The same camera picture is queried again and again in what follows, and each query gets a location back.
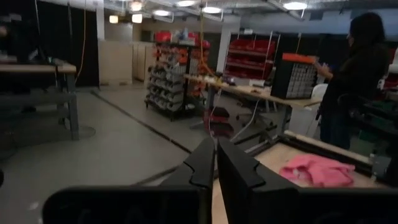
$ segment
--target concrete floor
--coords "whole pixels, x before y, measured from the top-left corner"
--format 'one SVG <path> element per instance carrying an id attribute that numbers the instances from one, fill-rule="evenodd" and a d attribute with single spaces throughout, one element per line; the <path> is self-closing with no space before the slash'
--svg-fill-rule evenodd
<path id="1" fill-rule="evenodd" d="M 65 130 L 58 132 L 43 127 L 40 130 L 47 130 L 46 134 L 24 132 L 15 140 L 17 153 L 6 161 L 0 161 L 0 167 L 6 174 L 5 183 L 0 188 L 1 224 L 38 223 L 45 199 L 62 188 L 73 185 L 131 185 L 178 166 L 187 158 L 187 152 L 153 130 L 189 151 L 208 136 L 202 128 L 188 128 L 200 118 L 170 122 L 152 108 L 146 109 L 146 90 L 142 86 L 102 89 L 97 94 L 114 106 L 89 92 L 78 94 L 79 121 L 81 134 L 84 135 L 81 140 L 69 140 L 69 133 Z M 227 108 L 231 115 L 230 123 L 236 132 L 239 131 L 242 125 L 235 120 L 235 116 L 249 111 L 239 107 L 236 100 L 223 96 L 218 106 Z M 275 120 L 277 114 L 267 116 Z M 94 136 L 89 137 L 88 127 L 95 129 Z M 260 128 L 259 125 L 252 125 L 240 138 Z M 38 141 L 43 136 L 47 139 Z M 257 141 L 254 139 L 239 147 L 248 149 Z M 159 184 L 162 179 L 148 184 Z"/>

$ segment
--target black curtain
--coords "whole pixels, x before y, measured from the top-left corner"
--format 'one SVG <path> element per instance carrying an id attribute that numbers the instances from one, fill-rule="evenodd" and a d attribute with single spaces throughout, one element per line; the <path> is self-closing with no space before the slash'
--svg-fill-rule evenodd
<path id="1" fill-rule="evenodd" d="M 24 22 L 37 28 L 34 0 L 0 0 L 0 16 L 16 13 Z M 47 56 L 65 60 L 81 67 L 84 34 L 84 10 L 71 8 L 72 38 L 68 20 L 68 6 L 37 1 L 39 13 L 40 43 Z M 98 86 L 98 38 L 96 13 L 86 11 L 86 40 L 83 68 L 77 86 Z"/>

